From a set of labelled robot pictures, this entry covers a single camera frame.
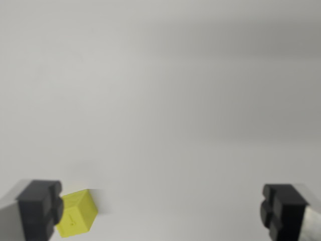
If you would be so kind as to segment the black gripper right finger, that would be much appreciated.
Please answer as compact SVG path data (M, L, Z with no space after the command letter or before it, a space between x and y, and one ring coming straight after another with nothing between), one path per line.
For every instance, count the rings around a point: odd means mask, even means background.
M320 198L302 184L265 184L262 224L273 241L320 240Z

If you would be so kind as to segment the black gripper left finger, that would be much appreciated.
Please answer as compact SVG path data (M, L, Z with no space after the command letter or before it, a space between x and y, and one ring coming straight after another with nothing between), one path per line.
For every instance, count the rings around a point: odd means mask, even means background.
M1 196L1 240L50 240L63 215L59 180L23 179Z

